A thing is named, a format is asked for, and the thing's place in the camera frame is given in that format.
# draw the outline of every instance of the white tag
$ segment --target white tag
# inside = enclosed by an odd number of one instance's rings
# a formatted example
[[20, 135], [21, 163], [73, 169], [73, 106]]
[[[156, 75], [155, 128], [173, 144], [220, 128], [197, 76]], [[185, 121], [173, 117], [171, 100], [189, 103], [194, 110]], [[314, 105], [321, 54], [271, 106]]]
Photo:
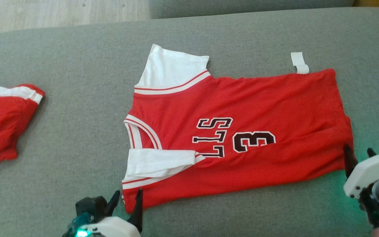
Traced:
[[305, 64], [302, 52], [291, 53], [291, 58], [293, 66], [296, 67], [296, 73], [307, 74], [310, 72], [310, 68]]

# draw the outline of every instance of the printed number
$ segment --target printed number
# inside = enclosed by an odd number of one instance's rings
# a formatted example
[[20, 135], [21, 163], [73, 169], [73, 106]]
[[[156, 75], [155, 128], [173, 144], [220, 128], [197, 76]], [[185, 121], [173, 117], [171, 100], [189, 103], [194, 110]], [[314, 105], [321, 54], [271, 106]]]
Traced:
[[[230, 128], [232, 124], [232, 118], [202, 118], [198, 120], [197, 128], [199, 129], [223, 129]], [[197, 144], [200, 142], [216, 142], [223, 143], [226, 138], [227, 130], [216, 130], [216, 137], [213, 138], [201, 138], [192, 137], [192, 142]], [[255, 132], [237, 132], [233, 135], [233, 150], [242, 153], [248, 150], [249, 146], [263, 146], [267, 144], [276, 143], [276, 137], [271, 132], [255, 131]], [[214, 145], [213, 150], [217, 151], [215, 153], [201, 153], [205, 157], [224, 157], [224, 146]]]
[[[242, 144], [242, 141], [248, 141], [248, 145]], [[233, 135], [233, 150], [238, 153], [246, 152], [248, 146], [263, 146], [276, 143], [276, 137], [271, 132], [237, 132]]]

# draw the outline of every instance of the striped trim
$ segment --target striped trim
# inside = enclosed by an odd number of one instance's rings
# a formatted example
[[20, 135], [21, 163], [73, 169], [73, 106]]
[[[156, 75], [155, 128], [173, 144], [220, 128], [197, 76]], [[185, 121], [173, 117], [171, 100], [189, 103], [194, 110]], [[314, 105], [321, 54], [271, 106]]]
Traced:
[[133, 124], [133, 125], [141, 128], [149, 136], [150, 140], [153, 143], [153, 147], [155, 149], [162, 150], [161, 141], [160, 141], [158, 135], [156, 134], [156, 132], [150, 126], [147, 125], [147, 123], [144, 123], [143, 121], [141, 121], [138, 118], [136, 118], [136, 117], [134, 117], [132, 115], [129, 115], [129, 114], [125, 117], [124, 123], [126, 123], [126, 124], [127, 123]]
[[[205, 157], [203, 155], [201, 155], [198, 152], [195, 153], [195, 163], [198, 163], [198, 162], [200, 162], [200, 161], [202, 161], [204, 159], [205, 159]], [[141, 187], [141, 186], [145, 186], [145, 185], [149, 185], [149, 184], [152, 184], [152, 183], [159, 182], [161, 180], [167, 179], [167, 178], [172, 177], [172, 176], [174, 176], [174, 174], [173, 175], [164, 176], [164, 177], [154, 177], [154, 178], [146, 177], [146, 178], [137, 179], [137, 180], [122, 180], [122, 189], [134, 189], [134, 188], [138, 188], [138, 187]]]
[[196, 75], [193, 79], [189, 80], [185, 84], [182, 84], [180, 86], [176, 87], [170, 87], [170, 88], [165, 88], [165, 89], [152, 89], [152, 88], [139, 88], [135, 87], [134, 88], [134, 93], [140, 93], [140, 94], [167, 94], [167, 93], [176, 93], [176, 92], [181, 92], [183, 90], [186, 90], [198, 82], [202, 81], [203, 79], [211, 76], [208, 70], [205, 70], [204, 72]]
[[134, 145], [134, 137], [133, 137], [133, 134], [131, 132], [131, 126], [128, 123], [125, 123], [125, 127], [127, 128], [128, 138], [130, 139], [131, 149], [133, 149], [133, 148], [135, 148], [135, 145]]
[[40, 94], [36, 90], [24, 86], [13, 88], [0, 87], [0, 96], [16, 96], [23, 99], [31, 99], [37, 104], [39, 104], [43, 98], [43, 94]]
[[131, 135], [134, 140], [134, 148], [143, 148], [143, 142], [141, 141], [140, 130], [138, 129], [138, 127], [132, 124], [128, 124], [128, 126], [130, 126], [131, 129]]

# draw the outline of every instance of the white sleeve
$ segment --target white sleeve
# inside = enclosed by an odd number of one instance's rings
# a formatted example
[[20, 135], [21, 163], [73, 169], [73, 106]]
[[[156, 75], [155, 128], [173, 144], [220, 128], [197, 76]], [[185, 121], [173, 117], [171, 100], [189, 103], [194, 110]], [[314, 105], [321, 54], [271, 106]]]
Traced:
[[135, 87], [165, 89], [180, 86], [205, 71], [208, 61], [209, 56], [167, 50], [154, 44]]
[[170, 176], [203, 159], [194, 150], [130, 149], [124, 181]]

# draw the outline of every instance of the gray cushion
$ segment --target gray cushion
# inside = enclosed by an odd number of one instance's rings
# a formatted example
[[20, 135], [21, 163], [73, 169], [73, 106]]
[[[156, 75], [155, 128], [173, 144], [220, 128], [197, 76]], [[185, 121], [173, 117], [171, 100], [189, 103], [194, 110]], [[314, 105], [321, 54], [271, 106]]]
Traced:
[[[0, 86], [46, 96], [0, 163], [0, 237], [61, 236], [84, 197], [120, 189], [129, 140], [122, 120], [152, 43], [210, 55], [212, 75], [334, 68], [355, 151], [379, 153], [379, 8], [243, 13], [25, 30], [0, 35]], [[145, 237], [365, 236], [365, 213], [343, 193], [343, 171], [315, 180], [173, 201], [144, 213]], [[125, 217], [120, 203], [114, 212]]]
[[149, 0], [152, 19], [290, 9], [351, 7], [354, 0]]

